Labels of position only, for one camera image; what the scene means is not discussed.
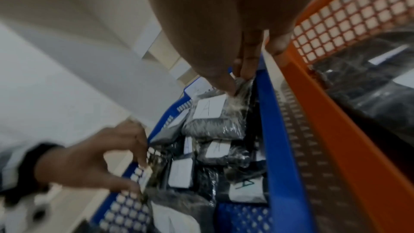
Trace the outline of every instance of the sleeve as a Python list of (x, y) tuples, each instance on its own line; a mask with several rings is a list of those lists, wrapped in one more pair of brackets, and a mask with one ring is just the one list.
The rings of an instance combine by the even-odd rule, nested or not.
[(14, 205), (20, 198), (48, 190), (40, 185), (34, 175), (38, 159), (50, 149), (62, 147), (54, 143), (21, 142), (0, 148), (0, 195), (5, 196), (6, 205)]

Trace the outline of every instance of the plastic crate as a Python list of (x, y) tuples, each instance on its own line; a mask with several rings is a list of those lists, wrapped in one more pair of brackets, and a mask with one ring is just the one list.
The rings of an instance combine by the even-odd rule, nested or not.
[[(256, 84), (266, 155), (272, 160), (267, 164), (271, 208), (219, 203), (216, 209), (217, 232), (315, 232), (308, 200), (266, 69), (257, 72)], [(185, 95), (173, 104), (161, 117), (148, 139), (151, 140), (174, 117), (188, 108), (189, 102), (190, 97)], [(131, 163), (123, 177), (130, 178), (134, 173), (139, 175), (141, 171), (136, 163)], [(121, 225), (116, 223), (118, 216)], [(139, 204), (127, 193), (111, 193), (91, 219), (92, 224), (101, 225), (109, 232), (145, 232), (150, 222), (148, 206)]]
[(414, 186), (320, 86), (310, 65), (404, 23), (414, 0), (313, 0), (275, 57), (313, 130), (378, 232), (413, 232)]

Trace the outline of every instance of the person's left hand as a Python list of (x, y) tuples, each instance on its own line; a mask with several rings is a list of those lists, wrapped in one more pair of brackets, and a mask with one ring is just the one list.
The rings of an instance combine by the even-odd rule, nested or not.
[(34, 167), (39, 183), (58, 183), (75, 188), (104, 188), (140, 193), (138, 183), (112, 175), (104, 154), (129, 150), (138, 163), (147, 166), (147, 136), (140, 123), (126, 120), (114, 128), (104, 128), (69, 148), (46, 152)]

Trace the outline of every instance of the blue plastic basket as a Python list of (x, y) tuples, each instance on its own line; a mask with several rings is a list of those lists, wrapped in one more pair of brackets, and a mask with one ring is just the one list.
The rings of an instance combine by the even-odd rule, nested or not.
[[(275, 97), (269, 74), (263, 69), (257, 72), (257, 90), (260, 101), (260, 114), (263, 126), (263, 139), (267, 155), (267, 178), (269, 184), (269, 208), (256, 205), (219, 203), (216, 209), (216, 230), (228, 232), (277, 232), (312, 233), (315, 223), (285, 125)], [(184, 95), (161, 117), (151, 140), (166, 124), (181, 111), (190, 106), (190, 97)], [(131, 163), (123, 177), (140, 175), (136, 163)], [(145, 232), (151, 222), (149, 208), (136, 202), (127, 193), (111, 193), (91, 219), (109, 232)]]

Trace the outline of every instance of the human hand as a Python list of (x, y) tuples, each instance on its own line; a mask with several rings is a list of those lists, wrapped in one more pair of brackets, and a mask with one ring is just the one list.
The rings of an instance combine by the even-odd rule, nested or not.
[(230, 94), (235, 76), (254, 77), (269, 29), (266, 50), (283, 52), (295, 21), (311, 0), (150, 0), (168, 39), (193, 69)]
[(139, 193), (130, 179), (112, 175), (104, 154), (129, 150), (141, 166), (147, 165), (147, 136), (140, 123), (126, 120), (114, 128), (104, 128), (69, 148), (56, 148), (40, 157), (34, 167), (39, 183), (58, 183), (75, 188), (104, 188)]

